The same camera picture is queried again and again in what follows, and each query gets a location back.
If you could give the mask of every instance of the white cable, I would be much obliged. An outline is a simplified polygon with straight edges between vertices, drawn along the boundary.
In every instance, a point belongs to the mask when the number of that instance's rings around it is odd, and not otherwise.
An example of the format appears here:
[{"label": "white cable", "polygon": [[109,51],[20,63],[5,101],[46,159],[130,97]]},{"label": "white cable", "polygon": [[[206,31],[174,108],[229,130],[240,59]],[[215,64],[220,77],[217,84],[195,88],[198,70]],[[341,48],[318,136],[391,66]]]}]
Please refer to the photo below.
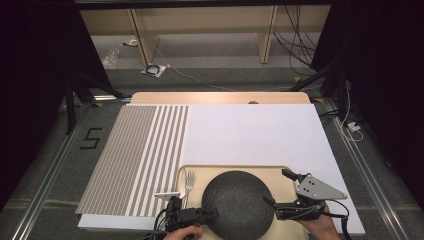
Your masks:
[{"label": "white cable", "polygon": [[[152,45],[153,46],[153,48],[155,49],[155,51],[157,52],[157,53],[159,53],[159,55],[160,55],[160,57],[163,59],[163,60],[165,60],[165,62],[167,62],[168,64],[169,64],[169,61],[162,55],[162,53],[159,51],[159,49],[157,49],[156,48],[156,46],[152,43],[152,42],[150,42],[150,40],[149,39],[147,39],[147,38],[144,38],[147,42],[149,42],[149,44],[150,45]],[[176,72],[176,73],[178,73],[179,75],[181,75],[181,76],[183,76],[183,77],[186,77],[186,78],[189,78],[189,79],[192,79],[192,80],[194,80],[194,81],[196,81],[196,82],[199,82],[199,83],[201,83],[201,84],[203,84],[203,85],[205,85],[205,86],[207,86],[207,87],[211,87],[211,88],[217,88],[217,89],[221,89],[221,90],[226,90],[226,91],[229,91],[229,92],[240,92],[240,91],[238,91],[238,90],[234,90],[234,89],[231,89],[231,88],[226,88],[226,87],[220,87],[220,86],[215,86],[215,85],[211,85],[211,84],[207,84],[207,83],[205,83],[205,82],[203,82],[203,81],[201,81],[201,80],[199,80],[199,79],[197,79],[197,78],[194,78],[194,77],[191,77],[191,76],[188,76],[188,75],[185,75],[185,74],[182,74],[181,72],[179,72],[172,64],[169,64],[169,65],[171,65],[171,68]],[[271,91],[274,91],[274,90],[279,90],[279,89],[290,89],[291,87],[276,87],[276,88],[271,88],[271,89],[266,89],[266,90],[254,90],[254,91],[246,91],[246,92],[258,92],[258,91],[261,91],[261,92],[271,92]]]},{"label": "white cable", "polygon": [[347,92],[347,112],[346,112],[345,118],[342,121],[342,124],[340,125],[340,132],[342,132],[343,136],[346,139],[351,140],[351,141],[354,141],[354,142],[359,142],[359,141],[362,141],[362,139],[364,139],[364,135],[362,135],[362,133],[359,130],[356,130],[356,132],[358,132],[361,135],[361,138],[360,139],[350,138],[350,137],[346,136],[345,133],[344,133],[344,131],[343,131],[343,125],[346,122],[346,119],[347,119],[347,117],[349,115],[349,112],[350,112],[350,95],[349,95],[349,90],[347,90],[347,88],[346,88],[346,92]]}]

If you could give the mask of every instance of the black cable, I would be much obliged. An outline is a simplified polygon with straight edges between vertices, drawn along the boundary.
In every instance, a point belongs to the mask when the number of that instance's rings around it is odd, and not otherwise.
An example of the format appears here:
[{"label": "black cable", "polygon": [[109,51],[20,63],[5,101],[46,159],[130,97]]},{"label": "black cable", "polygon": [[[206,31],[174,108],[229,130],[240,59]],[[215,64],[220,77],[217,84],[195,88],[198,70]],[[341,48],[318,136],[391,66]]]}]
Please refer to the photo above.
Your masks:
[{"label": "black cable", "polygon": [[299,56],[297,56],[295,53],[293,53],[292,51],[290,51],[290,49],[288,49],[287,48],[287,46],[286,45],[284,45],[284,43],[282,43],[281,42],[281,40],[277,37],[277,35],[274,33],[274,36],[275,36],[275,38],[277,39],[277,41],[278,41],[278,43],[280,44],[280,46],[289,54],[289,55],[291,55],[292,57],[294,57],[294,58],[296,58],[297,60],[299,60],[299,61],[301,61],[301,62],[303,62],[303,63],[305,63],[305,64],[308,64],[307,62],[305,62],[303,59],[301,59]]},{"label": "black cable", "polygon": [[292,25],[292,27],[293,27],[293,30],[294,30],[294,32],[295,32],[295,36],[294,36],[294,38],[293,38],[293,44],[294,44],[294,41],[296,40],[296,36],[299,38],[299,44],[302,46],[301,47],[301,50],[302,50],[302,52],[303,52],[303,55],[305,56],[305,59],[307,60],[307,56],[306,56],[306,54],[305,54],[305,51],[304,51],[304,47],[305,47],[305,44],[303,43],[303,40],[302,40],[302,38],[300,37],[300,25],[299,25],[299,22],[300,22],[300,11],[301,11],[301,6],[300,5],[297,5],[297,6],[295,6],[294,7],[294,9],[293,9],[293,20],[292,20],[292,17],[290,16],[290,13],[289,13],[289,11],[288,11],[288,9],[287,9],[287,5],[285,6],[285,9],[286,9],[286,13],[287,13],[287,15],[288,15],[288,17],[289,17],[289,20],[290,20],[290,23],[291,23],[291,25]]},{"label": "black cable", "polygon": [[311,40],[311,38],[309,37],[308,33],[306,33],[306,32],[305,32],[305,35],[306,35],[306,37],[309,39],[309,42],[311,42],[311,44],[312,44],[315,48],[317,48],[317,45],[315,45],[315,44],[314,44],[314,42],[312,42],[312,40]]},{"label": "black cable", "polygon": [[[292,42],[290,42],[289,40],[287,40],[287,39],[285,39],[283,36],[281,36],[281,34],[280,33],[278,33],[278,35],[280,36],[280,38],[284,41],[284,42],[287,42],[287,43],[290,43],[290,44],[292,44]],[[299,44],[293,44],[294,46],[296,46],[296,47],[302,47],[301,45],[299,45]],[[309,49],[309,50],[311,50],[311,51],[315,51],[316,49],[315,48],[311,48],[311,47],[305,47],[305,48],[307,48],[307,49]]]},{"label": "black cable", "polygon": [[332,111],[328,111],[328,112],[325,112],[325,113],[321,113],[321,114],[320,114],[320,115],[318,115],[318,116],[322,117],[322,116],[328,116],[329,114],[330,114],[330,115],[332,115],[332,114],[338,114],[338,111],[339,111],[339,110],[332,110]]},{"label": "black cable", "polygon": [[166,212],[166,209],[162,209],[162,210],[159,212],[159,214],[156,216],[156,219],[155,219],[155,226],[153,227],[153,230],[154,230],[154,231],[159,230],[159,229],[158,229],[158,221],[159,221],[160,216],[161,216],[163,213],[165,213],[165,212]]},{"label": "black cable", "polygon": [[326,128],[328,126],[328,124],[330,124],[330,122],[335,119],[337,117],[337,115],[333,115],[331,116],[329,119],[327,119],[323,124],[322,124],[322,128]]},{"label": "black cable", "polygon": [[329,201],[340,204],[344,209],[346,209],[347,215],[332,214],[332,213],[325,213],[325,214],[323,213],[323,215],[340,218],[342,222],[342,231],[343,231],[344,237],[346,238],[346,240],[352,240],[352,238],[350,238],[349,236],[349,232],[347,231],[347,221],[349,220],[349,215],[350,215],[349,209],[343,203],[337,200],[329,200]]}]

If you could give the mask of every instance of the floor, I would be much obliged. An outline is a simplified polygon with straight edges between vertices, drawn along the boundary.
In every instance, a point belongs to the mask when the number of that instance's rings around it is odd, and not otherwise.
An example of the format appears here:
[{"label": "floor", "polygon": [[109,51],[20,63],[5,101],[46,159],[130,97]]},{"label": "floor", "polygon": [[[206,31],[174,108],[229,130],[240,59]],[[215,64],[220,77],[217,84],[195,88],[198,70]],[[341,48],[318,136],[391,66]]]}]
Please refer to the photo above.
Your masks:
[{"label": "floor", "polygon": [[[316,44],[319,33],[312,33],[309,36]],[[287,34],[284,37],[291,39],[293,35]],[[108,75],[113,81],[112,84],[115,84],[114,86],[129,91],[137,89],[135,85],[141,74],[139,71],[144,68],[138,49],[122,45],[123,42],[132,38],[132,36],[93,37],[101,60],[109,55],[110,49],[119,50],[116,66],[107,66],[107,68],[119,71],[108,70]],[[313,48],[312,43],[307,41],[305,43],[308,47]],[[313,73],[299,61],[290,58],[281,49],[275,38],[273,38],[271,46],[268,63],[261,64],[257,56],[254,37],[251,34],[166,35],[161,37],[158,54],[155,55],[152,62],[164,66],[171,64],[176,69],[191,69],[193,74],[200,73],[195,77],[189,77],[195,78],[195,80],[190,79],[191,84],[193,81],[206,83],[202,86],[203,91],[217,91],[216,88],[210,87],[207,77],[201,78],[212,74],[210,72],[217,71],[217,69],[222,70],[219,76],[225,79],[230,74],[232,78],[236,78],[238,74],[246,74],[247,70],[245,69],[274,71],[274,69],[284,68],[287,71],[293,71],[293,75],[287,79],[291,85],[294,84],[295,77],[304,79],[307,77],[306,75]],[[172,69],[166,70],[167,74],[171,74],[171,72]],[[120,82],[121,79],[117,79],[122,77],[123,73],[128,76],[124,83]],[[177,76],[182,77],[175,72],[172,74],[175,79],[178,79]],[[307,87],[306,91],[310,97],[319,96],[318,89],[321,82],[318,81]],[[150,90],[160,90],[159,87],[155,88],[155,84],[156,82],[148,83],[148,86],[152,87]],[[184,89],[187,91],[191,88],[187,85]],[[139,233],[105,234],[80,230],[77,228],[78,217],[74,214],[80,199],[80,193],[76,189],[81,188],[76,185],[88,181],[91,176],[90,169],[93,169],[96,159],[101,154],[101,150],[81,150],[81,147],[87,144],[84,141],[86,130],[93,126],[104,126],[102,131],[93,130],[93,137],[107,139],[115,121],[113,116],[117,116],[123,104],[125,103],[115,101],[103,105],[100,103],[92,106],[81,105],[78,109],[78,116],[85,121],[79,122],[78,128],[82,130],[75,135],[64,135],[66,132],[66,109],[59,109],[56,124],[44,147],[40,150],[37,161],[32,164],[0,214],[0,239],[11,239],[15,233],[17,236],[23,236],[21,239],[142,239]],[[318,113],[337,109],[337,105],[332,99],[325,99],[324,103],[316,102],[314,104]],[[351,117],[356,119],[358,116],[355,113],[352,103]],[[326,117],[322,118],[323,124],[327,119]],[[384,165],[384,154],[380,151],[378,142],[372,135],[372,130],[367,127],[366,122],[362,122],[361,119],[356,120],[363,127],[364,137],[362,141],[355,143],[347,141],[346,137],[341,134],[340,121],[332,120],[325,127],[333,153],[367,231],[366,236],[355,236],[354,239],[424,238],[423,212],[406,190],[395,170]],[[97,148],[102,149],[104,144],[105,141],[99,142]],[[31,208],[38,210],[34,215],[28,216],[27,210]]]}]

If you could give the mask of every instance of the black round lid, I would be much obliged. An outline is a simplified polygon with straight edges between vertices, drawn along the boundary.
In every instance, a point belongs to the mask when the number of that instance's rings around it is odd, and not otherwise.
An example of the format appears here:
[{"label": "black round lid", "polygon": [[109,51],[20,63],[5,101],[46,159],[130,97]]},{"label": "black round lid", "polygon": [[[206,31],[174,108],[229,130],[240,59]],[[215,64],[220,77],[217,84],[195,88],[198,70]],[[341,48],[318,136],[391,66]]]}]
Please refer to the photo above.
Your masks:
[{"label": "black round lid", "polygon": [[250,173],[229,171],[216,176],[202,197],[202,208],[216,208],[219,215],[209,228],[222,239],[260,238],[274,219],[274,210],[263,196],[272,198],[268,187]]}]

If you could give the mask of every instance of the cable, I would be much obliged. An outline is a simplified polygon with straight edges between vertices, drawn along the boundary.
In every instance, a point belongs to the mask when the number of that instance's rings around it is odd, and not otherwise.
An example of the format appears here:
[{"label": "cable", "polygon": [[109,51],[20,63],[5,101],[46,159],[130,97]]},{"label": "cable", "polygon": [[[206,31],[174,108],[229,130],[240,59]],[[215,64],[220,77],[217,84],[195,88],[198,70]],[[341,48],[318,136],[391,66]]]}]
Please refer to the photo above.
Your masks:
[{"label": "cable", "polygon": [[309,213],[311,213],[311,212],[313,212],[313,211],[314,211],[314,208],[313,208],[313,207],[309,207],[309,208],[281,207],[281,208],[277,208],[277,209],[275,209],[275,212],[279,212],[279,211],[281,211],[281,210],[283,210],[283,209],[293,209],[293,210],[298,210],[298,209],[306,210],[306,209],[309,209],[309,211],[307,211],[307,212],[301,213],[301,214],[296,215],[296,216],[293,216],[293,217],[291,217],[291,218],[285,218],[284,220],[293,220],[293,219],[295,219],[295,218],[300,218],[300,217],[303,217],[303,216],[305,216],[305,215],[308,215]]},{"label": "cable", "polygon": [[346,88],[346,92],[347,92],[347,112],[346,112],[346,116],[345,116],[345,118],[344,118],[344,119],[343,119],[343,121],[342,121],[342,124],[340,125],[340,131],[342,132],[342,135],[343,135],[346,139],[351,140],[351,141],[354,141],[354,142],[359,142],[359,141],[362,141],[362,139],[364,139],[364,135],[362,135],[362,133],[361,133],[359,130],[356,130],[356,132],[357,132],[357,133],[359,133],[359,134],[361,135],[360,139],[353,139],[353,138],[350,138],[350,137],[346,136],[346,134],[345,134],[345,133],[344,133],[344,131],[343,131],[343,125],[344,125],[344,123],[346,122],[346,119],[347,119],[347,117],[348,117],[348,115],[349,115],[349,112],[350,112],[350,95],[349,95],[349,90],[347,90],[347,88]]},{"label": "cable", "polygon": [[347,214],[342,215],[342,214],[333,214],[333,213],[323,213],[323,215],[340,218],[341,222],[342,222],[343,235],[345,236],[346,240],[352,240],[349,236],[348,231],[347,231],[347,222],[349,221],[349,215],[350,215],[349,209],[343,203],[341,203],[337,200],[331,199],[329,201],[340,204],[344,209],[346,209]]},{"label": "cable", "polygon": [[311,44],[316,48],[317,47],[317,45],[315,45],[314,44],[314,42],[312,42],[312,40],[311,40],[311,38],[309,37],[309,35],[308,35],[308,33],[306,33],[305,32],[305,35],[306,35],[306,37],[309,39],[309,42],[311,42]]},{"label": "cable", "polygon": [[[146,39],[147,40],[147,42],[149,42],[152,46],[153,46],[153,48],[155,49],[155,51],[160,55],[160,57],[163,59],[163,60],[165,60],[166,62],[169,62],[163,55],[162,55],[162,53],[159,51],[159,49],[157,49],[156,48],[156,46],[155,45],[153,45],[153,43],[151,43],[148,39]],[[205,83],[205,82],[203,82],[203,81],[201,81],[201,80],[199,80],[199,79],[197,79],[197,78],[194,78],[194,77],[191,77],[191,76],[188,76],[188,75],[185,75],[185,74],[183,74],[183,73],[181,73],[180,71],[178,71],[174,66],[172,66],[172,64],[171,64],[171,68],[176,72],[176,73],[178,73],[179,75],[181,75],[181,76],[183,76],[183,77],[186,77],[186,78],[189,78],[189,79],[192,79],[192,80],[194,80],[194,81],[196,81],[196,82],[198,82],[198,83],[200,83],[200,84],[203,84],[203,85],[205,85],[205,86],[207,86],[207,87],[211,87],[211,88],[217,88],[217,89],[221,89],[221,90],[225,90],[225,91],[229,91],[229,92],[240,92],[240,91],[238,91],[238,90],[235,90],[235,89],[231,89],[231,88],[226,88],[226,87],[220,87],[220,86],[215,86],[215,85],[211,85],[211,84],[208,84],[208,83]],[[274,91],[274,90],[280,90],[280,89],[291,89],[292,87],[276,87],[276,88],[271,88],[271,89],[265,89],[265,90],[254,90],[254,91],[246,91],[246,92],[257,92],[257,91],[261,91],[261,92],[271,92],[271,91]]]}]

